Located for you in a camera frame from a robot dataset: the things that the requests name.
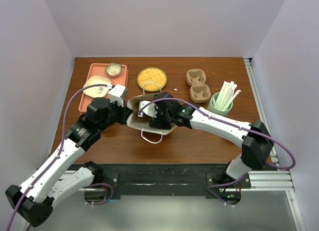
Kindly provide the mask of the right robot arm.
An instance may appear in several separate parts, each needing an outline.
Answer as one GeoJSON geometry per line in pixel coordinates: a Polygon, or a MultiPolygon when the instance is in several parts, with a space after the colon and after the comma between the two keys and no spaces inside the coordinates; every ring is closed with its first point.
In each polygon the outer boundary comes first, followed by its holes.
{"type": "Polygon", "coordinates": [[[223,184],[229,188],[238,184],[245,173],[262,170],[274,145],[268,129],[260,120],[249,123],[229,119],[196,104],[173,98],[167,92],[156,95],[149,103],[140,104],[140,111],[151,117],[152,128],[166,128],[174,124],[202,130],[240,147],[241,154],[230,161],[222,175],[223,184]]]}

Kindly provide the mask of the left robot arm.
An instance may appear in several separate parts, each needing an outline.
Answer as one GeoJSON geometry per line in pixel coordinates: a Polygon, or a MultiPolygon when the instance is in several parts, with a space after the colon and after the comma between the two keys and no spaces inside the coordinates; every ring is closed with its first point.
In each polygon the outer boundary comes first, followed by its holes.
{"type": "Polygon", "coordinates": [[[5,195],[14,209],[31,227],[43,224],[64,199],[84,187],[104,185],[104,171],[96,163],[86,162],[65,179],[62,174],[101,138],[115,123],[126,124],[132,111],[122,98],[94,98],[80,115],[44,164],[19,186],[11,185],[5,195]]]}

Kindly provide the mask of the brown paper bag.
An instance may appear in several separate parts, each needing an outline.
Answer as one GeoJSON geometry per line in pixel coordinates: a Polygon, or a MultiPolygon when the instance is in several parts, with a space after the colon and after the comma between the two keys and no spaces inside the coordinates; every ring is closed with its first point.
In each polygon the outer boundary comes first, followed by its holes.
{"type": "MultiPolygon", "coordinates": [[[[145,94],[145,91],[143,91],[142,95],[139,96],[134,96],[132,98],[130,98],[127,102],[127,106],[129,108],[131,108],[133,110],[133,105],[137,102],[137,101],[153,101],[153,99],[155,98],[156,95],[159,95],[159,93],[155,93],[155,94],[145,94]]],[[[156,128],[151,128],[149,126],[149,122],[137,122],[134,117],[133,117],[133,113],[129,116],[128,120],[127,120],[127,126],[133,129],[137,129],[141,132],[141,137],[151,143],[151,144],[158,144],[162,141],[163,136],[170,134],[177,126],[173,125],[171,129],[156,129],[156,128]],[[150,141],[149,139],[147,139],[144,136],[144,132],[147,133],[154,133],[154,134],[158,134],[160,135],[160,139],[157,142],[153,142],[150,141]]]]}

